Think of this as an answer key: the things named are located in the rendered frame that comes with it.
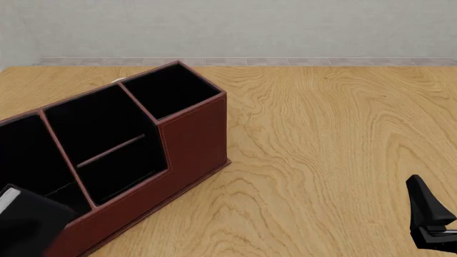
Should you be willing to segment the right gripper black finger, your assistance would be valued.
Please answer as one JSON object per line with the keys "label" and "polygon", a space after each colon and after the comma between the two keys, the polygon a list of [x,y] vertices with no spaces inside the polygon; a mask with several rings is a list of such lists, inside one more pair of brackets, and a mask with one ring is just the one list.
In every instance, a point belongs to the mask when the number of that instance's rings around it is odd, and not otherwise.
{"label": "right gripper black finger", "polygon": [[419,175],[409,177],[406,186],[411,206],[411,228],[447,226],[457,220],[431,193]]}

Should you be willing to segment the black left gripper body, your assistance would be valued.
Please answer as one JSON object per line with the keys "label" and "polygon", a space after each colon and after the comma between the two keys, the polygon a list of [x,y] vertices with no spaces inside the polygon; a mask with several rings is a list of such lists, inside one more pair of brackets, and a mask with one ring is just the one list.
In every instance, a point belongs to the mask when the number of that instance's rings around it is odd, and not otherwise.
{"label": "black left gripper body", "polygon": [[69,207],[18,186],[0,191],[0,257],[43,257],[76,218]]}

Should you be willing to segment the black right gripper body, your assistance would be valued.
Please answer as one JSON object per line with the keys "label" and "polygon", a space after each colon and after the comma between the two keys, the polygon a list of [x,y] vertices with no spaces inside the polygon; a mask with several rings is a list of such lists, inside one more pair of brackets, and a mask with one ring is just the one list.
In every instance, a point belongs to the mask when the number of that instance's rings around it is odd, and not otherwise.
{"label": "black right gripper body", "polygon": [[447,229],[453,220],[440,225],[418,224],[411,220],[410,235],[418,249],[457,252],[457,229]]}

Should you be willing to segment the red-brown desk caddy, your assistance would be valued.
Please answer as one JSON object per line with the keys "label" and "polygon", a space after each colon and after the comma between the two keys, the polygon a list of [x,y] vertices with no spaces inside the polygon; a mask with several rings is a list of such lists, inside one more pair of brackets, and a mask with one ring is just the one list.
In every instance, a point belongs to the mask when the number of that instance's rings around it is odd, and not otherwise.
{"label": "red-brown desk caddy", "polygon": [[87,257],[227,166],[226,126],[226,92],[174,61],[0,121],[0,191],[73,209],[43,257]]}

